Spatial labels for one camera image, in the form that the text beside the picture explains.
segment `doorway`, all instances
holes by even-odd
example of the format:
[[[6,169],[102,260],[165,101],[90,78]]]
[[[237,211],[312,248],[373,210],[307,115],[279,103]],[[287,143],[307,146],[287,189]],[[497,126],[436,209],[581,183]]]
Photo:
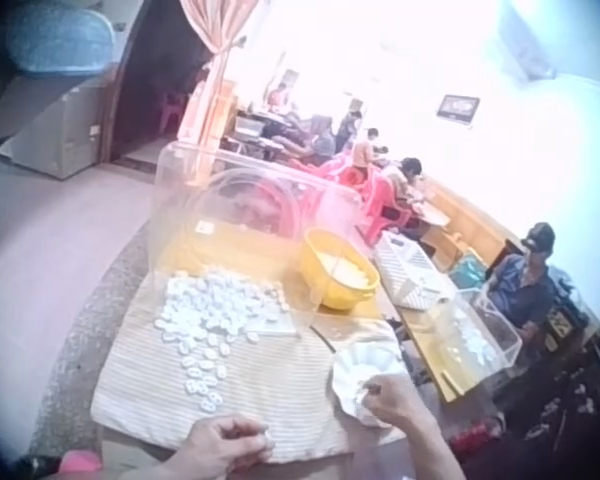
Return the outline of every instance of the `doorway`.
[[[212,54],[191,28],[179,0],[145,1],[120,66],[108,160],[155,171],[159,153],[175,139],[188,95]]]

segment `striped cloth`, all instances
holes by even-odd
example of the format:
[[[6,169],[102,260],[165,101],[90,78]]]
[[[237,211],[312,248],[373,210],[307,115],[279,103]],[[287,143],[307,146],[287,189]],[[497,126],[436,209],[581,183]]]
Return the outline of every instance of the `striped cloth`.
[[[199,398],[185,393],[176,344],[164,344],[153,326],[154,289],[145,278],[123,320],[96,387],[97,423],[149,444],[175,449],[206,416]],[[320,316],[314,326],[336,348],[369,341],[397,348],[388,324]],[[330,388],[333,354],[309,331],[296,336],[244,338],[225,360],[229,371],[216,414],[241,412],[263,419],[276,448],[273,463],[318,459],[374,448],[402,438],[395,429],[370,429],[348,417]],[[194,356],[201,358],[201,352]]]

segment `black cap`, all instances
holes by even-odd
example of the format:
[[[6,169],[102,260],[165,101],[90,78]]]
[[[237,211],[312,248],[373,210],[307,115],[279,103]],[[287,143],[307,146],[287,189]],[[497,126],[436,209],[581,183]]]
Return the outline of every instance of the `black cap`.
[[[533,253],[552,253],[553,244],[556,241],[556,234],[551,225],[545,222],[536,223],[522,244]]]

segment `air conditioner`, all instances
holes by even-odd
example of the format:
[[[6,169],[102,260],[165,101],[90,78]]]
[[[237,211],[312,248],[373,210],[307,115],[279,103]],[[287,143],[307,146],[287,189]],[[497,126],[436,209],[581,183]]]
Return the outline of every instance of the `air conditioner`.
[[[540,43],[506,0],[501,0],[495,35],[489,44],[489,55],[499,69],[519,81],[552,79],[556,69]]]

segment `bowl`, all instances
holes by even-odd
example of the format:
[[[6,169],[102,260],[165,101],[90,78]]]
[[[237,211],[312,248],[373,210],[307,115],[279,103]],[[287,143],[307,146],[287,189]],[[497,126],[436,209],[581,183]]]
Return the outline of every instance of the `bowl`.
[[[407,373],[398,346],[395,350],[377,343],[354,343],[339,351],[333,362],[331,388],[347,415],[368,427],[388,428],[362,405],[364,383],[376,375]]]
[[[367,277],[364,287],[348,285],[327,271],[320,255],[343,258],[356,265]],[[344,238],[321,228],[308,229],[303,238],[300,273],[311,288],[312,296],[333,310],[351,310],[375,295],[380,275],[371,262]]]

